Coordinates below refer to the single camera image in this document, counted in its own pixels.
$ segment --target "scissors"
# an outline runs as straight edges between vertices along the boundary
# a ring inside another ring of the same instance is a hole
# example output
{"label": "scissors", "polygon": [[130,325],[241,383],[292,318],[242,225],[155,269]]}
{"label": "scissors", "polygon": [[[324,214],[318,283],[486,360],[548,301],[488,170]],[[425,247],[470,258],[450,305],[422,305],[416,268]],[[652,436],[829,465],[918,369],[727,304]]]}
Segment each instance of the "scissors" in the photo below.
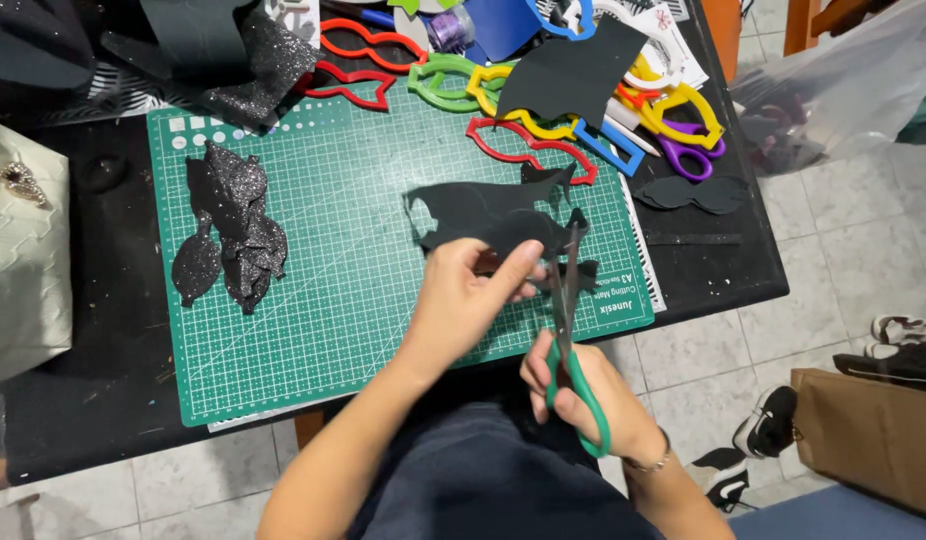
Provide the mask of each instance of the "scissors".
{"label": "scissors", "polygon": [[[661,121],[663,124],[679,133],[697,135],[706,132],[706,128],[701,124],[674,122],[673,120],[667,119],[661,119]],[[707,150],[698,144],[677,142],[661,132],[654,133],[654,135],[656,136],[656,140],[660,141],[662,153],[666,155],[669,164],[673,166],[673,170],[676,171],[676,174],[694,182],[703,182],[710,178],[710,176],[713,175],[713,163],[711,160],[719,158],[726,152],[726,143],[723,142],[722,138],[716,142],[712,150]],[[681,158],[697,162],[703,169],[703,172],[700,174],[691,173],[683,166],[683,163],[680,161]]]}
{"label": "scissors", "polygon": [[549,386],[546,387],[546,406],[553,409],[553,400],[556,398],[557,391],[556,372],[562,362],[566,373],[569,374],[569,381],[572,383],[573,391],[583,400],[583,403],[589,408],[589,412],[592,413],[592,417],[596,420],[600,445],[595,445],[579,430],[577,430],[576,434],[579,436],[583,448],[591,456],[602,458],[610,452],[610,424],[607,423],[603,408],[600,407],[600,402],[593,395],[593,390],[590,389],[586,376],[583,375],[583,369],[580,368],[577,353],[574,351],[574,343],[570,337],[574,330],[574,314],[577,311],[577,254],[579,253],[579,226],[577,223],[573,223],[570,230],[568,250],[565,280],[560,278],[559,257],[554,256],[549,260],[549,290],[553,299],[553,322],[556,324],[556,330],[553,343],[549,348],[549,354],[546,356],[546,365],[549,366],[549,372],[552,375]]}

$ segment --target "brown paper bag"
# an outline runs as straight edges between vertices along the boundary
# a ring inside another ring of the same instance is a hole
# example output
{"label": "brown paper bag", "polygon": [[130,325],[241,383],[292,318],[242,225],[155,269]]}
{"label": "brown paper bag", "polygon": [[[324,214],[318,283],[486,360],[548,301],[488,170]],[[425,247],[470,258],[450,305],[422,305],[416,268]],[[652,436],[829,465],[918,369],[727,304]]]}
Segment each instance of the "brown paper bag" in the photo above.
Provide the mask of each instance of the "brown paper bag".
{"label": "brown paper bag", "polygon": [[790,375],[800,461],[926,513],[926,392],[819,369]]}

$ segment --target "cutting mat grid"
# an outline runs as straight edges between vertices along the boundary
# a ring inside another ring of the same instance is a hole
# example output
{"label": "cutting mat grid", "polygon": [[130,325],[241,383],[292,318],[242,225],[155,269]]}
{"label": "cutting mat grid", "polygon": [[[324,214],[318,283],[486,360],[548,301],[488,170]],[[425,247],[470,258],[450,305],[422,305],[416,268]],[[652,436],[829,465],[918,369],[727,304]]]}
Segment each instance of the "cutting mat grid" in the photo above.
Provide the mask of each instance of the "cutting mat grid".
{"label": "cutting mat grid", "polygon": [[[464,81],[448,79],[445,85],[462,89]],[[350,88],[372,99],[375,84]],[[184,424],[203,425],[359,390],[400,344],[423,276],[416,241],[435,226],[422,202],[408,216],[403,194],[445,182],[519,181],[518,164],[493,159],[464,135],[470,115],[430,107],[407,91],[405,79],[386,96],[389,113],[367,111],[341,97],[302,100],[281,109],[279,125],[263,135],[179,108],[149,113]],[[480,134],[504,153],[528,150],[508,129],[481,129]],[[271,281],[250,316],[226,293],[222,276],[189,309],[180,306],[170,279],[176,251],[196,229],[185,158],[202,158],[207,139],[244,159],[259,156],[269,179],[266,214],[288,239],[286,277]],[[572,159],[555,150],[536,155],[547,167],[567,166]],[[588,155],[600,166],[596,183],[571,190],[573,205],[591,224],[580,257],[600,261],[601,280],[618,276],[631,283],[627,298],[633,300],[627,308],[601,312],[589,294],[582,294],[577,339],[653,320],[619,180],[612,167]],[[539,203],[539,210],[549,208]],[[566,223],[571,208],[562,201],[552,215]],[[459,364],[527,350],[538,329],[552,324],[551,317],[545,297],[505,307],[487,337]]]}

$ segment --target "green-handled scissors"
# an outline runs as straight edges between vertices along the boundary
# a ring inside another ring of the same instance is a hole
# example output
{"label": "green-handled scissors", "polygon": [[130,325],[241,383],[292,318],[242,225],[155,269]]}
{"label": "green-handled scissors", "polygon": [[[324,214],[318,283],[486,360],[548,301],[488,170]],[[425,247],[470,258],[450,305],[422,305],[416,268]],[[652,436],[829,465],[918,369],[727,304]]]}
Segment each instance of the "green-handled scissors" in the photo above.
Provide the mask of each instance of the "green-handled scissors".
{"label": "green-handled scissors", "polygon": [[557,390],[556,372],[562,362],[566,368],[566,373],[569,374],[569,381],[572,383],[573,391],[583,400],[583,403],[589,408],[589,412],[592,413],[592,417],[596,420],[600,445],[595,445],[579,430],[577,430],[577,435],[580,437],[583,448],[591,456],[602,458],[610,452],[610,424],[606,422],[603,408],[600,407],[600,402],[593,395],[593,390],[590,389],[586,376],[583,375],[577,353],[574,352],[573,339],[571,338],[574,330],[574,314],[577,312],[578,252],[579,227],[576,223],[573,223],[572,231],[569,234],[565,280],[560,278],[559,257],[554,256],[549,260],[549,289],[553,299],[553,322],[556,323],[556,331],[553,336],[553,343],[549,348],[549,355],[546,356],[546,364],[549,366],[549,372],[552,375],[549,386],[546,387],[546,406],[553,409],[553,400],[556,398]]}

